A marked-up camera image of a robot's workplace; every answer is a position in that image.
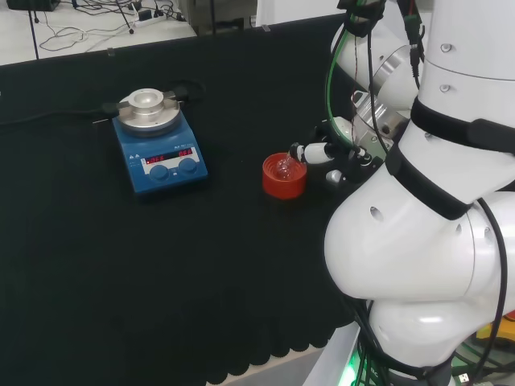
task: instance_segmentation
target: yellow object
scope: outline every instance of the yellow object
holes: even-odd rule
[[[478,339],[490,338],[492,333],[492,324],[488,324],[479,331],[477,331],[476,337]],[[499,332],[497,338],[504,338],[515,342],[515,322],[511,322],[507,318],[502,318],[501,325],[499,326]]]

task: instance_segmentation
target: green cable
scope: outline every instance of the green cable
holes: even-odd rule
[[[366,0],[359,0],[357,2],[357,5],[358,6],[361,6]],[[356,17],[355,16],[352,16],[351,17],[351,20],[352,21],[355,21],[356,20]],[[336,122],[335,122],[335,118],[332,116],[332,110],[331,110],[331,82],[332,82],[332,72],[335,68],[335,65],[336,65],[336,62],[338,61],[338,57],[340,56],[340,53],[341,53],[341,50],[343,49],[344,45],[345,45],[345,42],[347,41],[347,37],[349,36],[349,33],[348,31],[345,31],[344,32],[344,36],[342,37],[341,41],[340,41],[340,44],[338,45],[338,48],[336,49],[335,51],[335,56],[334,58],[332,58],[332,62],[331,62],[331,67],[329,69],[329,77],[328,77],[328,87],[327,87],[327,95],[326,95],[326,102],[328,104],[328,112],[329,112],[329,121],[331,122],[331,126],[332,126],[332,129],[336,132],[336,134],[338,135],[338,137],[340,137],[343,142],[350,146],[350,148],[353,148],[354,147],[354,141],[353,139],[351,138],[350,140],[345,137],[339,130],[338,130],[338,126],[336,125]]]

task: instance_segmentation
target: black box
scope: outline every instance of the black box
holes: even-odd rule
[[[38,10],[52,12],[60,0],[7,0],[7,6],[12,10]]]

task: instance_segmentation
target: screw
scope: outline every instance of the screw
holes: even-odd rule
[[[442,52],[449,52],[452,49],[452,45],[449,43],[445,43],[445,44],[442,44],[440,49],[442,50]]]

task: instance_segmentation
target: power strip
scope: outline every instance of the power strip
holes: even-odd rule
[[[137,20],[136,22],[134,22],[134,26],[136,28],[145,27],[145,26],[149,26],[151,24],[159,23],[166,19],[167,19],[167,16],[164,14],[163,16],[158,16],[157,18],[153,17],[153,18],[149,18],[148,20],[143,20],[143,21]]]

